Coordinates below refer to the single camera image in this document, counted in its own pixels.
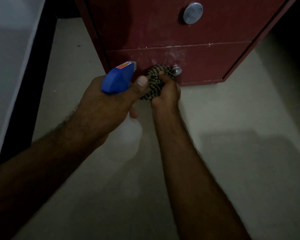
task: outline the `hand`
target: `hand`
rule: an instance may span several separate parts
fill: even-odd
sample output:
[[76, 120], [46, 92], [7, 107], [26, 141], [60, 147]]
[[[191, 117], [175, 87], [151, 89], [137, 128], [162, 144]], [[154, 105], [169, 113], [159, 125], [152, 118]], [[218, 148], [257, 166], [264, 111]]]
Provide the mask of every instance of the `hand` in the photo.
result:
[[167, 74], [159, 71], [159, 76], [164, 82], [160, 96], [154, 97], [151, 101], [153, 109], [178, 110], [178, 101], [181, 97], [179, 85], [173, 81]]
[[129, 111], [132, 118], [138, 117], [132, 105], [143, 95], [148, 79], [140, 76], [128, 90], [109, 95], [101, 91], [104, 77], [93, 79], [77, 110], [66, 124], [66, 137], [71, 137], [73, 145], [92, 143], [96, 149], [105, 142], [108, 134], [124, 121]]

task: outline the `silver knob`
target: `silver knob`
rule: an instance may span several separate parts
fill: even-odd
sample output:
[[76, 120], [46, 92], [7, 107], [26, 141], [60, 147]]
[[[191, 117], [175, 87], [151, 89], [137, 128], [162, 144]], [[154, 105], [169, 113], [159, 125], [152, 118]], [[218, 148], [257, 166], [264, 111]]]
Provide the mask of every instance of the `silver knob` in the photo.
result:
[[183, 20], [186, 24], [196, 23], [203, 13], [203, 6], [200, 3], [191, 3], [184, 11]]
[[179, 67], [178, 65], [174, 65], [171, 69], [172, 73], [175, 75], [175, 76], [178, 76], [181, 74], [182, 72], [182, 69], [181, 67]]

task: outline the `orange sticker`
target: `orange sticker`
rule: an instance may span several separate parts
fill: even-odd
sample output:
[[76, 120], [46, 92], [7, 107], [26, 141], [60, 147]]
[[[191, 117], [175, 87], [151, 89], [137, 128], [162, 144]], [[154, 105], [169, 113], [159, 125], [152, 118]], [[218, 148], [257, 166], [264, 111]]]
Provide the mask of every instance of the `orange sticker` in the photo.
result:
[[125, 63], [123, 63], [121, 65], [118, 65], [116, 68], [122, 69], [122, 68], [124, 68], [124, 67], [126, 67], [126, 66], [128, 66], [130, 64], [132, 64], [132, 63], [127, 61], [127, 62], [125, 62]]

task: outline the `person's left hand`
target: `person's left hand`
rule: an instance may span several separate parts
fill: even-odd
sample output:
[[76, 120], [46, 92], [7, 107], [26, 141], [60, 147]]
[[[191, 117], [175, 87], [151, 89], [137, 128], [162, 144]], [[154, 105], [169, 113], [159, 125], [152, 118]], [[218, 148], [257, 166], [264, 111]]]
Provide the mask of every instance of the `person's left hand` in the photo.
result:
[[88, 143], [96, 149], [102, 145], [110, 132], [127, 117], [138, 117], [132, 105], [140, 99], [147, 88], [148, 79], [140, 76], [126, 91], [109, 95], [101, 91], [105, 76], [93, 79], [78, 105], [77, 110], [66, 124], [67, 138], [75, 144]]

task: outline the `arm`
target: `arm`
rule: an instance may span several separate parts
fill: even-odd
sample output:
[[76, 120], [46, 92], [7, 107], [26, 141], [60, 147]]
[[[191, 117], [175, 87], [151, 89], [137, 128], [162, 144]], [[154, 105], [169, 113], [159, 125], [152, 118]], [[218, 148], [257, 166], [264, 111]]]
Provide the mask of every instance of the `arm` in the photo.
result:
[[0, 165], [0, 239], [10, 239], [77, 167], [124, 121], [148, 80], [142, 76], [127, 91], [106, 95], [95, 78], [67, 122]]
[[250, 239], [231, 202], [201, 160], [183, 125], [180, 88], [167, 75], [152, 100], [164, 177], [181, 239]]

